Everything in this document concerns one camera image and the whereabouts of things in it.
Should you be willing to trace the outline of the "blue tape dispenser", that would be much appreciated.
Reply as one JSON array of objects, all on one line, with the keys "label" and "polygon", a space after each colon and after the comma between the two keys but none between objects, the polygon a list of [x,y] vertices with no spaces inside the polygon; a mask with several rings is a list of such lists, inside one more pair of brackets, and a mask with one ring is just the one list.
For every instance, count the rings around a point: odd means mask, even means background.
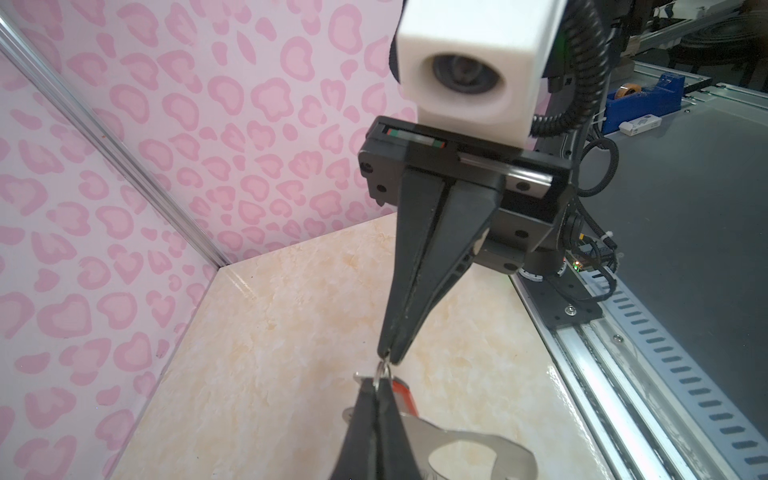
[{"label": "blue tape dispenser", "polygon": [[662,74],[657,83],[649,88],[638,84],[623,84],[607,95],[601,132],[616,132],[623,122],[648,114],[663,117],[678,111],[684,87],[685,78],[674,73]]}]

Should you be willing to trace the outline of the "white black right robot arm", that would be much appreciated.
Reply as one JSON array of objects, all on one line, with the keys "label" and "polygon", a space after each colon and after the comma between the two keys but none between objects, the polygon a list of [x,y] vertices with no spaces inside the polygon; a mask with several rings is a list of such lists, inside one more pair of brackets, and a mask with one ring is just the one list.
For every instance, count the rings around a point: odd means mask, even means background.
[{"label": "white black right robot arm", "polygon": [[377,346],[398,364],[429,313],[479,264],[554,282],[615,247],[579,185],[586,136],[626,41],[631,1],[407,1],[389,68],[414,121],[376,118],[358,154],[397,210]]}]

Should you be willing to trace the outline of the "small white box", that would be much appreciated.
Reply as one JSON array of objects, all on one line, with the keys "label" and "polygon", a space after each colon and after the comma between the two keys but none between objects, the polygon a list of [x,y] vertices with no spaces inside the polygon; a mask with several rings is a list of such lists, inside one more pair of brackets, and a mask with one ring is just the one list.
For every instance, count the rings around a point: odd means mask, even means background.
[{"label": "small white box", "polygon": [[630,121],[622,122],[619,125],[619,131],[626,136],[633,137],[656,129],[661,125],[661,123],[661,117],[653,114],[647,114]]}]

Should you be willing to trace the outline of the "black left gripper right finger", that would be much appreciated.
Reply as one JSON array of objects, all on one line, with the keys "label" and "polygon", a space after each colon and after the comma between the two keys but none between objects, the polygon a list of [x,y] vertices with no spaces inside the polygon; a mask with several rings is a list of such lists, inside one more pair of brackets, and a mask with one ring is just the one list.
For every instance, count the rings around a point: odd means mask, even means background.
[{"label": "black left gripper right finger", "polygon": [[376,390],[376,478],[419,480],[421,478],[390,379],[381,379]]}]

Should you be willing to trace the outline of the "aluminium corner frame post right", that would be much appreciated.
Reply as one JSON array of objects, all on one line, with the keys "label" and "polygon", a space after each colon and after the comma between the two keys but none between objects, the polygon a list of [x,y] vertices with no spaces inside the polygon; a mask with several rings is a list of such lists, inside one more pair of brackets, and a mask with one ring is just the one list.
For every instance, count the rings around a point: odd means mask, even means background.
[{"label": "aluminium corner frame post right", "polygon": [[206,261],[217,268],[231,264],[155,176],[75,94],[6,12],[1,13],[1,52]]}]

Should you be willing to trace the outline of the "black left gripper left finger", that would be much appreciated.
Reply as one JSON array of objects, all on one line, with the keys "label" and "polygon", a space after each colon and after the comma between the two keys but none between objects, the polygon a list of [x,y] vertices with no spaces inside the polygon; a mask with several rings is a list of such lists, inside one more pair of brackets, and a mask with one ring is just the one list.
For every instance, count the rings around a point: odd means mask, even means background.
[{"label": "black left gripper left finger", "polygon": [[377,478],[377,393],[372,378],[365,378],[358,391],[347,433],[330,475],[336,480]]}]

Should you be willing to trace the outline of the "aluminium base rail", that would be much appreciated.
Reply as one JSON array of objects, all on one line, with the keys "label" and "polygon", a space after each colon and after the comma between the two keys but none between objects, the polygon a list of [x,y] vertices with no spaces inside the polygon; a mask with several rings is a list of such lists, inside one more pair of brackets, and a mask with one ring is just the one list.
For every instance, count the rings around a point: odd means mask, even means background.
[{"label": "aluminium base rail", "polygon": [[511,281],[613,478],[766,478],[766,438],[623,282],[590,307]]}]

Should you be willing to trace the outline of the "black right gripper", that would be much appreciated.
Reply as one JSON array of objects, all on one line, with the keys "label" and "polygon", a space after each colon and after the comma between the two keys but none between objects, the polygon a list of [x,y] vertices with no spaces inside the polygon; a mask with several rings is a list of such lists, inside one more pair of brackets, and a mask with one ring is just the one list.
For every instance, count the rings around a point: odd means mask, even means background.
[{"label": "black right gripper", "polygon": [[379,116],[358,162],[370,196],[398,204],[394,273],[377,347],[392,364],[404,360],[431,310],[476,255],[476,263],[499,272],[564,271],[570,161]]}]

